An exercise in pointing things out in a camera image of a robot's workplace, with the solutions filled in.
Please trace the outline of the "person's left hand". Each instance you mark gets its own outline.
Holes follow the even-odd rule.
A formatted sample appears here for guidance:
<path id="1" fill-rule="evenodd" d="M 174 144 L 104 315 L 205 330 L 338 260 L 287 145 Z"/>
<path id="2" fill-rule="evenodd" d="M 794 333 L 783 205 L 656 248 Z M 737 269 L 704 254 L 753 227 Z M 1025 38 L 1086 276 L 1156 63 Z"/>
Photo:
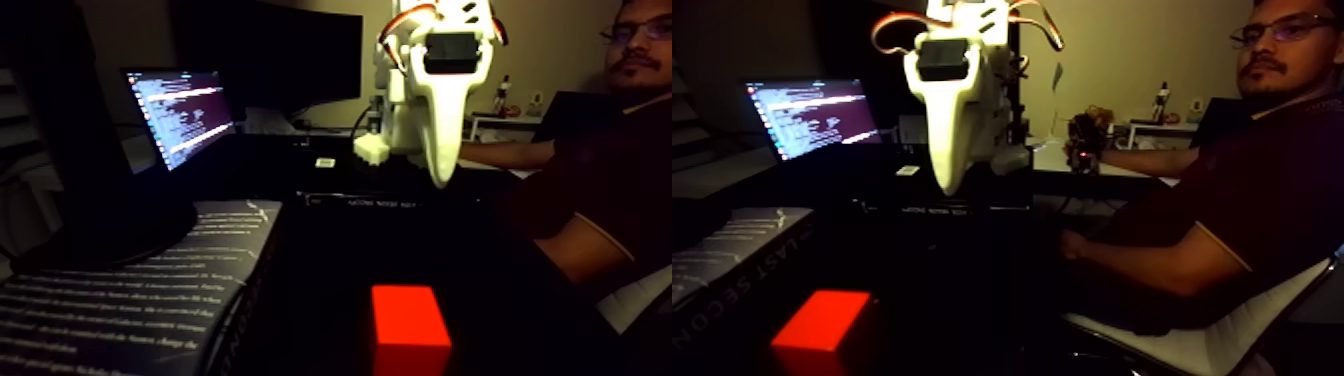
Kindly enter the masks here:
<path id="1" fill-rule="evenodd" d="M 1086 256 L 1091 242 L 1082 234 L 1062 230 L 1058 235 L 1056 246 L 1064 259 L 1077 261 Z"/>

